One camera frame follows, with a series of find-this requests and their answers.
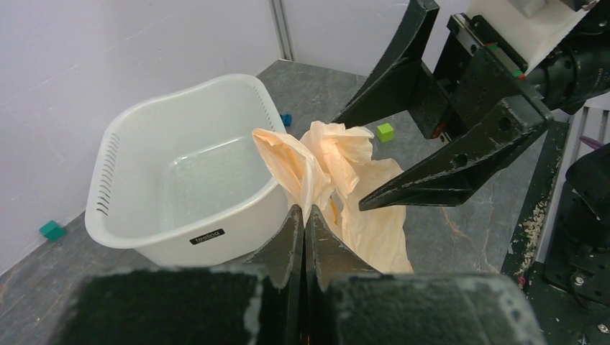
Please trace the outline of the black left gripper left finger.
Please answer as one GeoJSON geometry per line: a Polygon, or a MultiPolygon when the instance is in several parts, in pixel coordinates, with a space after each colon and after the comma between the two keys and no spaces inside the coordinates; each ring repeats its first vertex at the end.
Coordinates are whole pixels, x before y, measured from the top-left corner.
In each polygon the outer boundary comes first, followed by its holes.
{"type": "Polygon", "coordinates": [[[51,344],[297,344],[304,220],[239,264],[115,270],[84,278],[51,344]]]}

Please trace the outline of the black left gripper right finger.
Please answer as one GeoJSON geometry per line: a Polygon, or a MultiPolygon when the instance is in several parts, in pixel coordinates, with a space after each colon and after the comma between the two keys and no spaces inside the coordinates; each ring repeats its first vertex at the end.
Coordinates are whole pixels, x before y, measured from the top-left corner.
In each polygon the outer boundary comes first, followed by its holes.
{"type": "Polygon", "coordinates": [[[314,206],[304,233],[311,344],[543,344],[524,294],[503,275],[383,274],[314,206]]]}

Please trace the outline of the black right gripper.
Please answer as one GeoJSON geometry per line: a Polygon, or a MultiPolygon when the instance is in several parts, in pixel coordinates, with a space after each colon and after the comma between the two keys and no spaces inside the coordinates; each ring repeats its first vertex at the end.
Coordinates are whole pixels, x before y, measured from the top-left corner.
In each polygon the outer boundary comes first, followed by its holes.
{"type": "Polygon", "coordinates": [[[410,1],[386,51],[333,120],[364,126],[408,110],[421,133],[455,139],[374,190],[361,211],[459,206],[548,128],[550,110],[482,17],[452,15],[434,70],[422,55],[440,6],[410,1]]]}

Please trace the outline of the cream banana print plastic bag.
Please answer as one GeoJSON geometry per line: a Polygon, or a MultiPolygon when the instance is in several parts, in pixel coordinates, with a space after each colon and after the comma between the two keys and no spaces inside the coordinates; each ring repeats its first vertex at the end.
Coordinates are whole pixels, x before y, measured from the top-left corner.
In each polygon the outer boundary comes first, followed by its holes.
{"type": "Polygon", "coordinates": [[[309,217],[318,206],[333,234],[382,273],[412,273],[405,206],[361,211],[359,202],[402,174],[394,159],[374,160],[374,134],[363,126],[313,121],[302,138],[256,129],[254,143],[289,205],[309,217]]]}

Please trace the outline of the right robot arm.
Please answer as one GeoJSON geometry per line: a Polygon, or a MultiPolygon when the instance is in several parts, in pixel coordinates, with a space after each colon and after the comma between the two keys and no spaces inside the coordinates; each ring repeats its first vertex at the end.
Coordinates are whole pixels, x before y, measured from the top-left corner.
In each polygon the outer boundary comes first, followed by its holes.
{"type": "Polygon", "coordinates": [[[367,194],[362,211],[458,206],[552,123],[609,92],[609,3],[551,2],[538,18],[509,1],[453,14],[434,70],[422,56],[440,6],[410,1],[386,51],[337,122],[359,127],[405,111],[448,143],[367,194]]]}

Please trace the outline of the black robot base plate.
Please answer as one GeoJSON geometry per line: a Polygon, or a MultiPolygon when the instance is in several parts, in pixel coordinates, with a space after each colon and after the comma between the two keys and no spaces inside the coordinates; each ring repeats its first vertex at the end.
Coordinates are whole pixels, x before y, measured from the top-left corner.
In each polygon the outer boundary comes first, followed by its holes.
{"type": "Polygon", "coordinates": [[[548,344],[609,342],[609,222],[588,207],[609,191],[609,114],[586,109],[545,140],[501,271],[548,344]]]}

